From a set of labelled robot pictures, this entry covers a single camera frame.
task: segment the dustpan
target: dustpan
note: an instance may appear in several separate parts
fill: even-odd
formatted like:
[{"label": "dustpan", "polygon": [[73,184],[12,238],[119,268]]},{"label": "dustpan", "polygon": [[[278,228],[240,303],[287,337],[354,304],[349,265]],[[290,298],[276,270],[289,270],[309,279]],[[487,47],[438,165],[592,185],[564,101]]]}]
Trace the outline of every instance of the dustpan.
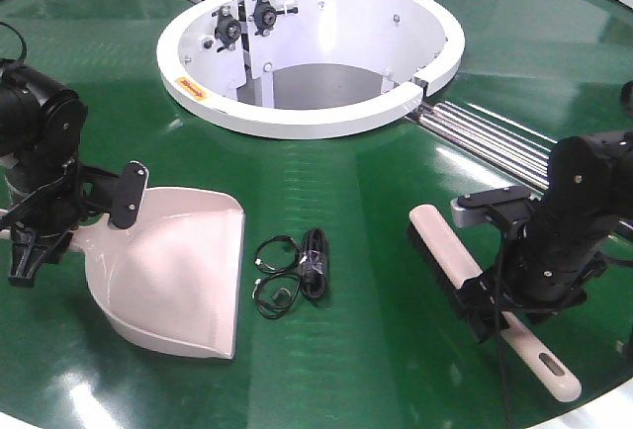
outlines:
[{"label": "dustpan", "polygon": [[234,354],[244,213],[233,197],[146,189],[136,223],[106,215],[74,232],[86,279],[114,329],[149,350],[186,357]]}]

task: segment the bolt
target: bolt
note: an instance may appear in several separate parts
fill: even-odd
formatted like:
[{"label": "bolt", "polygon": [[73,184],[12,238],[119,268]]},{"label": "bolt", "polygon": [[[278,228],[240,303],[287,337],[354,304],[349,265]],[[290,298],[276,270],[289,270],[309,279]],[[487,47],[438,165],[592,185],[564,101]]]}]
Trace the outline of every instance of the bolt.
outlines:
[{"label": "bolt", "polygon": [[239,24],[228,26],[228,29],[226,29],[226,36],[231,41],[236,41],[237,39],[239,39],[240,35],[241,35],[241,28]]},{"label": "bolt", "polygon": [[275,21],[277,20],[277,14],[274,11],[266,11],[264,12],[264,15],[261,16],[261,21],[264,24],[264,26],[272,26],[273,24],[275,24]]}]

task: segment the black cable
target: black cable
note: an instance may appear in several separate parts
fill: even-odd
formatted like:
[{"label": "black cable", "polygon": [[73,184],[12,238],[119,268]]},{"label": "black cable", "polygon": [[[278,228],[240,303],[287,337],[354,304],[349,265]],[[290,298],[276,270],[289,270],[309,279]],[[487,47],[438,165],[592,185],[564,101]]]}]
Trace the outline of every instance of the black cable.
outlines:
[{"label": "black cable", "polygon": [[501,379],[501,391],[503,393],[503,409],[505,410],[505,425],[508,429],[514,427],[514,421],[512,418],[512,407],[510,404],[510,391],[507,382],[507,371],[505,368],[505,354],[503,353],[503,339],[501,337],[501,270],[503,269],[503,259],[506,252],[506,239],[503,234],[501,235],[501,247],[497,255],[495,262],[495,296],[494,296],[494,308],[495,308],[495,342],[497,344],[497,357],[498,357],[498,371]]},{"label": "black cable", "polygon": [[18,36],[18,39],[20,39],[20,45],[22,47],[22,51],[20,52],[20,56],[18,56],[18,58],[2,58],[1,59],[2,64],[4,63],[7,64],[7,66],[5,66],[2,70],[2,77],[4,79],[5,75],[8,76],[12,71],[14,71],[15,69],[19,68],[20,66],[24,64],[24,60],[27,59],[27,41],[24,40],[24,37],[22,37],[22,34],[20,34],[15,27],[2,21],[0,21],[0,26],[6,27],[10,31],[12,31],[16,36]]},{"label": "black cable", "polygon": [[617,266],[622,266],[624,268],[633,268],[633,259],[622,259],[615,258],[613,256],[609,256],[608,254],[600,253],[601,256],[606,259],[606,262],[609,264],[615,264]]},{"label": "black cable", "polygon": [[[273,242],[286,242],[294,247],[294,259],[290,264],[275,267],[262,260],[261,252]],[[327,290],[327,255],[327,240],[320,228],[306,232],[301,248],[292,237],[285,234],[278,234],[261,243],[255,251],[255,266],[268,276],[255,281],[252,297],[259,313],[272,320],[282,317],[295,303],[299,291],[310,300],[320,299]],[[297,285],[292,290],[286,286],[275,289],[269,300],[262,295],[271,282],[284,279],[294,280]]]},{"label": "black cable", "polygon": [[[286,266],[279,267],[271,266],[266,263],[261,258],[260,254],[264,250],[264,248],[271,243],[288,243],[295,250],[295,256],[293,260]],[[286,271],[290,271],[291,269],[295,269],[299,264],[299,258],[299,246],[297,246],[297,242],[287,234],[277,234],[276,236],[273,236],[272,238],[267,239],[266,241],[261,243],[259,246],[257,246],[257,249],[255,250],[255,266],[257,266],[257,269],[260,270],[262,273],[266,274],[284,273]]]},{"label": "black cable", "polygon": [[327,255],[325,233],[320,228],[308,230],[301,243],[299,289],[310,300],[319,299],[327,291]]}]

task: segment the green surface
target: green surface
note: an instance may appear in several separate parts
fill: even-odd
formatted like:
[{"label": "green surface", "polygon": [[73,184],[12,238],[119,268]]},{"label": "green surface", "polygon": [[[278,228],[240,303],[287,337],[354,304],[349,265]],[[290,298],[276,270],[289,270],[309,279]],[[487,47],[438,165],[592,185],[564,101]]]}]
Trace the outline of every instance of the green surface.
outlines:
[{"label": "green surface", "polygon": [[[617,108],[633,64],[633,13],[609,0],[437,0],[460,20],[467,51],[442,97],[556,137],[627,128]],[[406,239],[408,210],[504,183],[502,175],[405,120],[353,137],[280,141],[217,128],[163,90],[154,47],[182,0],[3,0],[29,63],[90,106],[82,159],[150,184],[227,192],[246,211],[233,361],[155,354],[119,337],[92,301],[83,258],[41,270],[34,290],[0,286],[0,409],[46,429],[497,428],[494,345],[476,345]],[[331,292],[280,321],[259,316],[251,256],[277,233],[320,225]],[[483,265],[497,235],[460,231]],[[611,240],[609,251],[631,255]],[[9,246],[0,247],[8,262]],[[613,267],[589,302],[536,332],[583,381],[556,402],[507,351],[519,425],[560,414],[633,375],[615,351],[633,323],[633,273]]]}]

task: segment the orange label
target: orange label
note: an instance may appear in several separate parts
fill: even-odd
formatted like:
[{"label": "orange label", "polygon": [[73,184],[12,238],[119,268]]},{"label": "orange label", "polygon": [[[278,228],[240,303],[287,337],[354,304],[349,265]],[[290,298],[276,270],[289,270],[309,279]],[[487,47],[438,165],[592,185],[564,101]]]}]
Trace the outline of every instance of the orange label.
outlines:
[{"label": "orange label", "polygon": [[193,96],[196,100],[202,101],[207,98],[207,93],[205,92],[205,90],[203,90],[202,86],[197,85],[189,78],[181,76],[176,81],[187,91],[187,93]]}]

